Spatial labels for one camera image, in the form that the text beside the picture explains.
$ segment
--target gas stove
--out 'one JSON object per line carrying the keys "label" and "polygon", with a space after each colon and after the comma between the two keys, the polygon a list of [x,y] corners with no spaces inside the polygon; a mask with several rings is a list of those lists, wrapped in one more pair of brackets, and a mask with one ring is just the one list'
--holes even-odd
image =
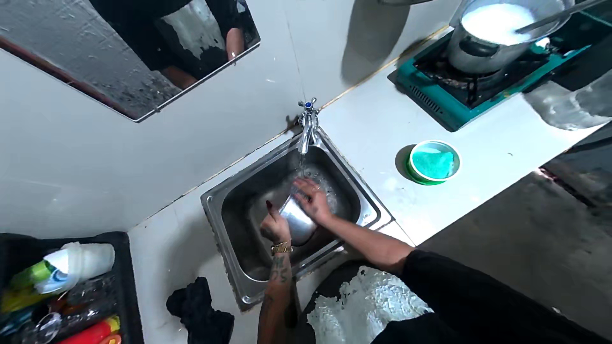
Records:
{"label": "gas stove", "polygon": [[573,17],[550,35],[549,44],[536,42],[505,68],[483,75],[463,73],[450,65],[446,49],[450,32],[404,63],[396,84],[443,127],[454,132],[513,95],[538,86],[545,76],[590,48],[590,43],[581,44],[586,40],[573,33],[573,28],[590,20],[582,15]]}

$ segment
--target metal pot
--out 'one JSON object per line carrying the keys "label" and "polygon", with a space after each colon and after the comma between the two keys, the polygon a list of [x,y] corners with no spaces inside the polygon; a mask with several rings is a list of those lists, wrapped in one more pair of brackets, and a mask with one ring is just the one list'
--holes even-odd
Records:
{"label": "metal pot", "polygon": [[470,74],[496,72],[521,56],[531,43],[557,31],[570,18],[567,16],[532,31],[531,38],[514,45],[504,45],[478,38],[463,27],[463,18],[481,7],[498,4],[515,4],[523,6],[534,14],[535,20],[544,19],[575,4],[575,0],[475,0],[468,4],[461,15],[460,23],[450,39],[449,62],[458,70]]}

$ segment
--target mirror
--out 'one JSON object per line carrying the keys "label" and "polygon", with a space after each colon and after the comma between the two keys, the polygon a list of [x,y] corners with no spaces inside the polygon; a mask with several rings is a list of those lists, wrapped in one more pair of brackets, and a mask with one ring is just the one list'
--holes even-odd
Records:
{"label": "mirror", "polygon": [[246,0],[0,0],[0,48],[139,122],[259,45]]}

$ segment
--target sink basin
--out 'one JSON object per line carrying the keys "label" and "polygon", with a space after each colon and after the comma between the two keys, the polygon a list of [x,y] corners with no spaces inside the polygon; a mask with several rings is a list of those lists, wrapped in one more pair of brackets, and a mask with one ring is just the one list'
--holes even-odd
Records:
{"label": "sink basin", "polygon": [[[263,298],[270,275],[272,243],[259,234],[259,225],[267,214],[266,200],[280,207],[291,192],[292,181],[301,173],[325,190],[330,210],[337,216],[372,230],[392,220],[327,135],[319,129],[316,136],[316,143],[303,157],[301,169],[297,136],[201,197],[241,310]],[[298,279],[303,277],[341,245],[332,233],[318,228],[309,241],[294,248],[292,274]]]}

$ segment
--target green sponge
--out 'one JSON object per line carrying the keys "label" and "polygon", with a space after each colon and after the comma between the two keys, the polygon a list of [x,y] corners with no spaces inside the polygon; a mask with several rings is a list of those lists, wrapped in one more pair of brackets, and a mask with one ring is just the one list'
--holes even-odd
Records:
{"label": "green sponge", "polygon": [[414,167],[422,174],[433,179],[444,179],[449,177],[454,170],[453,154],[451,152],[442,153],[419,151],[412,155]]}

